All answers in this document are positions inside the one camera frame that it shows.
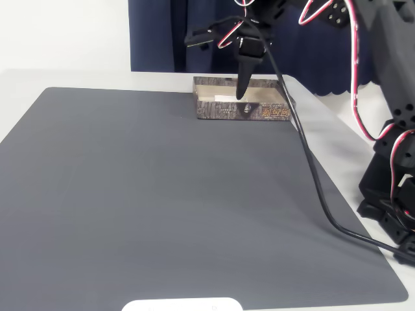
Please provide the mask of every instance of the gray desk mat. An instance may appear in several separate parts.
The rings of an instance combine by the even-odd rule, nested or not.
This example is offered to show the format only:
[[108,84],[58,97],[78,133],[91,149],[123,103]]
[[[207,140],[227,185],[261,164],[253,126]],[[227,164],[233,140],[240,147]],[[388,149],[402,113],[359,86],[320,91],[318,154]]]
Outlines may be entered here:
[[[367,234],[319,171],[333,214]],[[47,89],[0,144],[0,202],[1,310],[407,299],[326,220],[290,122],[197,120],[192,94]]]

